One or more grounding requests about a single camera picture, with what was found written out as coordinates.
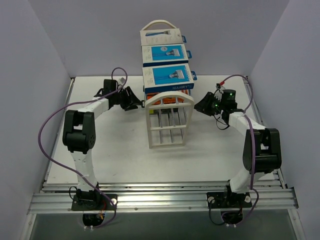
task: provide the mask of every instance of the black cable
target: black cable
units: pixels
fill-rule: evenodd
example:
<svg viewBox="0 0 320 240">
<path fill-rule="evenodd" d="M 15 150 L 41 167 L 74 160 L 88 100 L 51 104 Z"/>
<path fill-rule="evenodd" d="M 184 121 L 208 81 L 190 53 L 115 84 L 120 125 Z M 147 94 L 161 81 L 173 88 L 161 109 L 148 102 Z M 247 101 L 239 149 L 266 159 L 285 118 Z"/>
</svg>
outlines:
<svg viewBox="0 0 320 240">
<path fill-rule="evenodd" d="M 222 218 L 223 222 L 220 222 L 220 223 L 216 223 L 212 220 L 212 217 L 211 217 L 211 207 L 212 207 L 212 202 L 214 201 L 214 199 L 212 199 L 209 203 L 209 219 L 210 221 L 216 225 L 216 226 L 222 226 L 224 224 L 232 224 L 231 221 L 237 217 L 239 217 L 240 215 L 242 215 L 242 204 L 240 205 L 240 209 L 239 211 L 236 213 L 236 212 L 230 212 L 229 213 L 229 217 L 228 215 L 224 215 Z"/>
<path fill-rule="evenodd" d="M 223 125 L 225 125 L 225 126 L 228 126 L 228 124 L 226 124 L 226 123 L 224 123 L 224 122 L 222 122 L 222 121 L 219 121 L 219 119 L 221 118 L 221 116 L 218 117 L 218 118 L 216 118 L 216 116 L 213 115 L 213 117 L 214 117 L 214 119 L 215 119 L 218 123 L 221 123 L 221 124 L 223 124 Z"/>
<path fill-rule="evenodd" d="M 74 201 L 74 198 L 71 196 L 71 189 L 72 188 L 75 188 L 75 190 L 78 190 L 78 188 L 76 186 L 69 187 L 69 197 L 72 199 L 72 201 Z"/>
<path fill-rule="evenodd" d="M 210 203 L 209 203 L 209 219 L 210 219 L 210 221 L 211 221 L 214 225 L 216 225 L 216 226 L 222 226 L 222 225 L 226 224 L 225 221 L 223 221 L 223 222 L 221 222 L 221 223 L 216 223 L 216 222 L 214 222 L 214 221 L 212 220 L 212 218 L 211 218 L 211 206 L 212 206 L 212 201 L 214 201 L 214 199 L 212 199 L 212 200 L 210 201 Z"/>
<path fill-rule="evenodd" d="M 225 123 L 223 123 L 222 121 L 219 121 L 220 117 L 216 118 L 215 115 L 213 115 L 213 117 L 214 117 L 214 119 L 215 119 L 215 125 L 216 125 L 216 127 L 217 127 L 218 129 L 220 129 L 220 130 L 226 130 L 226 129 L 228 129 L 228 128 L 230 127 L 230 125 L 225 124 Z M 225 128 L 220 128 L 220 127 L 218 126 L 218 123 L 221 123 L 222 125 L 225 125 L 226 127 L 225 127 Z"/>
</svg>

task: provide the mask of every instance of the white enclosure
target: white enclosure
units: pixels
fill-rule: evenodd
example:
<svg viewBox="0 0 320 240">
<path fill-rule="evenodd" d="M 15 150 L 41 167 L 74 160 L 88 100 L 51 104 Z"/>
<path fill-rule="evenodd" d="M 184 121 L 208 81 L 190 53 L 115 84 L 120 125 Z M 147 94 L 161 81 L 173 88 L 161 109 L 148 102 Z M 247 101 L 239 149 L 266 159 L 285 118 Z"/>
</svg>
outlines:
<svg viewBox="0 0 320 240">
<path fill-rule="evenodd" d="M 317 239 L 319 12 L 318 0 L 1 1 L 2 239 L 19 238 L 43 183 L 48 160 L 38 130 L 66 102 L 70 76 L 109 76 L 115 67 L 140 76 L 139 30 L 155 19 L 181 29 L 198 76 L 249 75 L 265 125 L 280 131 L 284 179 L 295 189 L 305 235 Z M 49 153 L 61 116 L 43 135 Z"/>
</svg>

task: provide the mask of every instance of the white table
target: white table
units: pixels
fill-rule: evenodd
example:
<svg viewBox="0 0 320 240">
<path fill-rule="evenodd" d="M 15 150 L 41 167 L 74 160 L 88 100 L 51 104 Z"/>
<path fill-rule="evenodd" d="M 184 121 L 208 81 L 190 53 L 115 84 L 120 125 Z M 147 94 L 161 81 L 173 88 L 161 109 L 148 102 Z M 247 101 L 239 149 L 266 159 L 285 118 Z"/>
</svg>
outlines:
<svg viewBox="0 0 320 240">
<path fill-rule="evenodd" d="M 214 92 L 216 83 L 226 76 L 198 76 L 191 95 L 198 103 L 207 92 Z M 76 77 L 69 102 L 91 100 L 109 76 Z M 144 99 L 143 79 L 130 76 L 127 81 L 139 99 Z M 238 107 L 249 102 L 240 77 L 233 77 L 225 88 L 236 90 Z M 76 110 L 81 105 L 69 109 Z M 251 108 L 247 114 L 255 118 Z M 186 146 L 149 149 L 144 109 L 124 112 L 120 106 L 102 114 L 96 121 L 96 143 L 92 150 L 94 172 L 99 183 L 160 183 L 227 181 L 243 165 L 245 138 L 235 129 L 221 131 L 215 119 L 194 111 Z M 53 158 L 74 168 L 74 161 L 58 134 Z M 273 180 L 272 173 L 263 180 Z M 47 185 L 76 184 L 77 176 L 56 164 L 49 168 Z"/>
</svg>

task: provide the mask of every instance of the screw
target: screw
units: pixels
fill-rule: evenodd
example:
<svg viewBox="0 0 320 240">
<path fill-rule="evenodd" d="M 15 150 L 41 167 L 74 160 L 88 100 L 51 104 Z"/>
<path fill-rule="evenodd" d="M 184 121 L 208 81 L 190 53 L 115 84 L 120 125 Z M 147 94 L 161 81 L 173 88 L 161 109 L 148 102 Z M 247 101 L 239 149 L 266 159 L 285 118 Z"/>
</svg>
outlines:
<svg viewBox="0 0 320 240">
<path fill-rule="evenodd" d="M 117 199 L 112 198 L 112 199 L 111 199 L 111 202 L 112 202 L 114 205 L 116 205 L 116 204 L 117 204 Z"/>
<path fill-rule="evenodd" d="M 213 196 L 208 197 L 208 202 L 214 204 L 215 198 Z"/>
<path fill-rule="evenodd" d="M 245 201 L 246 203 L 250 203 L 250 202 L 251 202 L 251 198 L 250 198 L 249 196 L 246 196 L 245 199 L 244 199 L 244 201 Z"/>
</svg>

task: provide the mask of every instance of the basket handle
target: basket handle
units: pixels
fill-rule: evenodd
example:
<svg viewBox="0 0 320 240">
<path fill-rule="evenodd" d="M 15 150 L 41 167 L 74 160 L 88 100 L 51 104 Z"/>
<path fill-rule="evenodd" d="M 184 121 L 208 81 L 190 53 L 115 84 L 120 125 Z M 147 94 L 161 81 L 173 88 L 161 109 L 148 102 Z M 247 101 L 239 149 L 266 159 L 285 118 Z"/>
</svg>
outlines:
<svg viewBox="0 0 320 240">
<path fill-rule="evenodd" d="M 159 19 L 159 20 L 154 20 L 149 22 L 147 25 L 145 25 L 141 31 L 143 30 L 148 30 L 148 28 L 150 28 L 153 25 L 157 25 L 157 24 L 165 24 L 168 25 L 171 29 L 176 29 L 177 27 L 175 25 L 173 25 L 171 22 L 167 21 L 167 20 L 163 20 L 163 19 Z"/>
</svg>

